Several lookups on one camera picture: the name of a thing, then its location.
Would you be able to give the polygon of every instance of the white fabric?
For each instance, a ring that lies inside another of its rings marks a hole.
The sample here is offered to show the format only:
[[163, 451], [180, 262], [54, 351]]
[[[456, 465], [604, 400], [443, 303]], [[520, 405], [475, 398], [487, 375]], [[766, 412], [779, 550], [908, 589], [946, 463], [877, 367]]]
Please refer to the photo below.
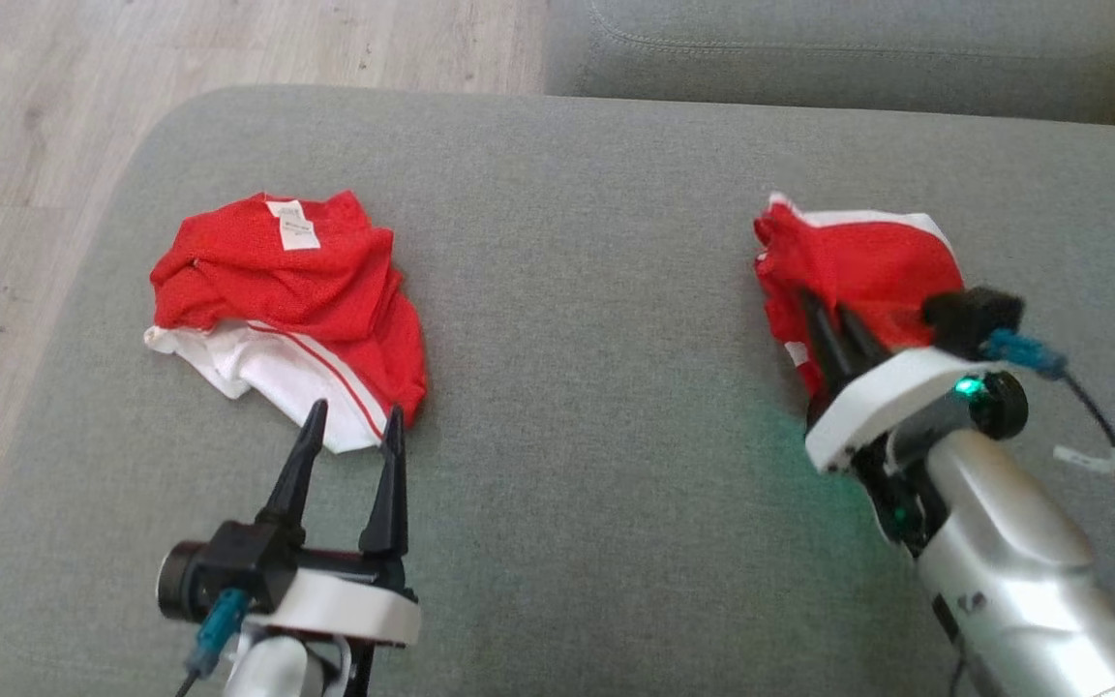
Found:
[[328, 400], [324, 446], [333, 453], [380, 444], [385, 409], [355, 371], [312, 337], [260, 322], [222, 322], [209, 332], [149, 327], [145, 345], [180, 356], [231, 400], [255, 388], [295, 424], [304, 423], [313, 401]]
[[768, 204], [784, 203], [788, 210], [794, 212], [794, 216], [799, 217], [811, 226], [831, 226], [835, 224], [866, 224], [867, 222], [890, 222], [890, 224], [908, 224], [918, 230], [933, 235], [943, 242], [949, 253], [952, 253], [952, 245], [949, 239], [943, 235], [941, 226], [927, 213], [890, 213], [885, 211], [815, 211], [811, 213], [802, 212], [785, 194], [774, 191], [768, 195]]

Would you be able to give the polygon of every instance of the red stripe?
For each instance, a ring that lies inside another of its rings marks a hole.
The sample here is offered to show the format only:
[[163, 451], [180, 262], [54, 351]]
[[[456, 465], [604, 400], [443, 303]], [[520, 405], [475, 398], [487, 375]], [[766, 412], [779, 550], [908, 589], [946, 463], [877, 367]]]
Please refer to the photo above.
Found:
[[336, 376], [336, 378], [338, 378], [338, 383], [341, 383], [341, 385], [343, 385], [343, 387], [347, 389], [347, 394], [350, 394], [350, 398], [352, 398], [352, 400], [356, 401], [356, 406], [359, 407], [360, 414], [363, 414], [363, 419], [368, 423], [368, 428], [372, 429], [372, 435], [376, 436], [378, 441], [384, 439], [385, 436], [381, 436], [381, 430], [380, 428], [377, 428], [377, 423], [372, 420], [372, 416], [368, 415], [367, 407], [363, 407], [363, 403], [359, 400], [359, 396], [357, 396], [355, 389], [350, 388], [350, 383], [347, 383], [347, 379], [341, 376], [341, 372], [338, 371], [332, 365], [329, 365], [329, 361], [324, 360], [324, 358], [320, 354], [313, 351], [312, 348], [307, 348], [307, 346], [302, 341], [297, 339], [295, 336], [292, 336], [288, 332], [275, 330], [272, 327], [258, 327], [258, 326], [249, 326], [249, 327], [253, 331], [260, 331], [262, 333], [273, 333], [287, 337], [287, 339], [291, 339], [292, 342], [295, 342], [295, 345], [299, 348], [304, 349], [304, 352], [307, 352], [307, 355], [312, 356], [313, 358], [316, 358], [316, 360], [320, 361], [322, 366], [327, 367], [327, 369], [331, 371], [333, 376]]

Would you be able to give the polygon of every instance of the gray sofa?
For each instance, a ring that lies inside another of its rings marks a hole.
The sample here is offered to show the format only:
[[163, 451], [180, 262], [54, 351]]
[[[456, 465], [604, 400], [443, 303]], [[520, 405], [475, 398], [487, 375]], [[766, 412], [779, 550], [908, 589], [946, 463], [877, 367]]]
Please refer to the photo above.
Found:
[[1115, 122], [1115, 0], [552, 0], [546, 91]]
[[[264, 498], [295, 427], [143, 347], [183, 216], [349, 187], [397, 232], [428, 345], [408, 434], [420, 643], [375, 694], [942, 694], [954, 651], [851, 481], [817, 476], [752, 273], [763, 191], [925, 211], [1030, 301], [1115, 419], [1115, 127], [932, 114], [237, 88], [157, 125], [27, 398], [0, 502], [0, 696], [156, 697], [194, 630], [158, 561]], [[1053, 385], [1010, 445], [1115, 598], [1115, 488]], [[375, 454], [323, 456], [348, 546]], [[211, 696], [202, 684], [194, 694]]]

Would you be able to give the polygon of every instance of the green led light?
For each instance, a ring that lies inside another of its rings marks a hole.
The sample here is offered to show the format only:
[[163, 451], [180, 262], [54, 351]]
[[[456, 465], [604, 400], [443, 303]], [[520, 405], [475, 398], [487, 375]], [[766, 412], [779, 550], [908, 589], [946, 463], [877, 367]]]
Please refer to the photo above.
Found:
[[956, 393], [964, 394], [966, 397], [971, 397], [973, 394], [978, 393], [979, 389], [983, 388], [983, 380], [973, 377], [964, 377], [959, 379], [958, 384], [953, 385], [952, 388], [954, 388]]

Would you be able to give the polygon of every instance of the sofa seam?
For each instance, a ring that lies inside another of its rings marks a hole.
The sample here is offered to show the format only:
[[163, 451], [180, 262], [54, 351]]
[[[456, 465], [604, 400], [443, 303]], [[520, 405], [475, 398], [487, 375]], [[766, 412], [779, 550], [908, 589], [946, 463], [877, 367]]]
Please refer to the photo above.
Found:
[[[918, 46], [873, 46], [869, 43], [752, 43], [744, 40], [673, 40], [660, 39], [660, 37], [649, 37], [620, 30], [612, 26], [610, 19], [598, 8], [597, 0], [584, 0], [589, 17], [594, 23], [601, 26], [605, 35], [619, 43], [637, 45], [648, 51], [660, 54], [691, 54], [691, 55], [715, 55], [715, 54], [737, 54], [747, 51], [775, 52], [775, 54], [823, 54], [823, 55], [852, 55], [872, 54], [886, 58], [968, 58], [975, 61], [993, 61], [993, 59], [1009, 59], [1009, 61], [1050, 61], [1048, 56], [1034, 54], [996, 54], [973, 51], [973, 49], [934, 49], [918, 48]], [[1092, 55], [1114, 55], [1112, 51], [1096, 51]]]

